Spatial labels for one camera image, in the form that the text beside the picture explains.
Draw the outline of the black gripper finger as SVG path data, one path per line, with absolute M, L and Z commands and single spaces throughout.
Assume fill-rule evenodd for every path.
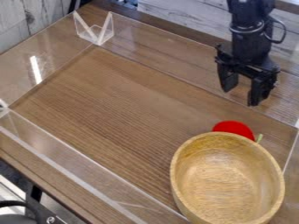
M 268 97 L 276 86 L 276 76 L 257 76 L 250 81 L 250 89 L 246 93 L 246 105 L 257 106 Z
M 217 64 L 217 73 L 221 90 L 226 93 L 238 84 L 238 74 L 232 66 L 222 63 Z

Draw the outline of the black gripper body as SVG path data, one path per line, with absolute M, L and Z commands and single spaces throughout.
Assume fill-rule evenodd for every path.
M 232 66 L 237 75 L 250 80 L 257 76 L 276 76 L 280 68 L 268 56 L 270 45 L 264 33 L 233 33 L 229 44 L 214 46 L 214 62 Z

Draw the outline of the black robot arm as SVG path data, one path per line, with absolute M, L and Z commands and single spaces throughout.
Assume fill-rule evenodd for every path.
M 272 44 L 285 39 L 285 24 L 270 16 L 276 0 L 226 0 L 230 14 L 230 44 L 217 44 L 214 62 L 218 84 L 228 92 L 238 84 L 238 76 L 250 80 L 246 105 L 257 106 L 276 86 L 280 66 L 270 60 Z

